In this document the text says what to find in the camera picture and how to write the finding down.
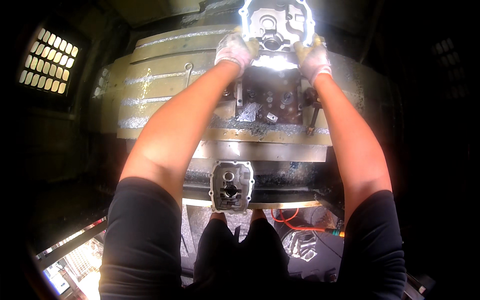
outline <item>person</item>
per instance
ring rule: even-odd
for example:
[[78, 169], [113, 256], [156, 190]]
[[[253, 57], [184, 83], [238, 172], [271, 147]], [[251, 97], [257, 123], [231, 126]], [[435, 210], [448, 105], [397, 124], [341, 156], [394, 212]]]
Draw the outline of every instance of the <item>person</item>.
[[[212, 213], [199, 242], [194, 283], [182, 288], [180, 226], [188, 164], [227, 85], [258, 52], [239, 29], [216, 49], [215, 66], [165, 103], [143, 128], [108, 211], [100, 297], [160, 298], [173, 293], [314, 289], [324, 299], [400, 299], [406, 282], [402, 239], [382, 149], [367, 123], [332, 79], [319, 36], [295, 44], [300, 71], [317, 90], [345, 190], [345, 240], [335, 283], [288, 276], [288, 258], [262, 210], [247, 237], [233, 240], [225, 215]], [[185, 122], [184, 111], [195, 111]]]

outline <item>white cotton glove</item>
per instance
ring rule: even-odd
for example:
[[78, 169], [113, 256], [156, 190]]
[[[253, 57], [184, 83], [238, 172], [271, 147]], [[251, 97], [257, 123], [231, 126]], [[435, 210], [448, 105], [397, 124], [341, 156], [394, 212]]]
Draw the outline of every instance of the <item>white cotton glove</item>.
[[221, 60], [229, 60], [240, 66], [238, 77], [243, 75], [258, 54], [258, 40], [251, 38], [245, 42], [241, 36], [241, 27], [237, 26], [218, 43], [216, 47], [215, 65]]
[[312, 86], [318, 74], [325, 73], [332, 76], [327, 48], [318, 34], [313, 34], [311, 47], [304, 47], [302, 42], [295, 42], [293, 47], [299, 59], [300, 71]]

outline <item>thigh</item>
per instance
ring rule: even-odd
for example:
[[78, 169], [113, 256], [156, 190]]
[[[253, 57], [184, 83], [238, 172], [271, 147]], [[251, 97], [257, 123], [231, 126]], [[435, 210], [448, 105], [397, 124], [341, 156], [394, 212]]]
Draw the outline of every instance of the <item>thigh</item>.
[[288, 255], [275, 229], [264, 218], [250, 224], [247, 237], [240, 244], [248, 258], [251, 274], [279, 279], [288, 277]]
[[207, 281], [214, 277], [227, 276], [230, 269], [226, 260], [236, 256], [237, 247], [238, 241], [235, 241], [227, 225], [222, 220], [210, 220], [198, 243], [193, 280]]

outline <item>aluminum gearbox housing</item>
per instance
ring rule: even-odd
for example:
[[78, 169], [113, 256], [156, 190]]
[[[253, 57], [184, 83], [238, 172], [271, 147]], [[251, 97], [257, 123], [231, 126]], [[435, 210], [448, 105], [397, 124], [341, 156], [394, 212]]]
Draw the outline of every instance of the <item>aluminum gearbox housing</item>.
[[312, 44], [315, 21], [306, 0], [246, 0], [240, 8], [243, 39], [254, 37], [260, 49], [293, 52], [293, 44]]
[[249, 161], [216, 161], [210, 173], [212, 210], [246, 215], [254, 184], [253, 168]]

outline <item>wrench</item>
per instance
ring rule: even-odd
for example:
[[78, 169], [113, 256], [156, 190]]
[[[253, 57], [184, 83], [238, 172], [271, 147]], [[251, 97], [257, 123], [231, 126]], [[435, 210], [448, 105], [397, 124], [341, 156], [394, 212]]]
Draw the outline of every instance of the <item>wrench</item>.
[[190, 81], [190, 73], [192, 72], [192, 69], [193, 69], [193, 64], [191, 64], [190, 62], [187, 62], [185, 64], [185, 77], [187, 79], [185, 82], [185, 88], [187, 88], [188, 81]]

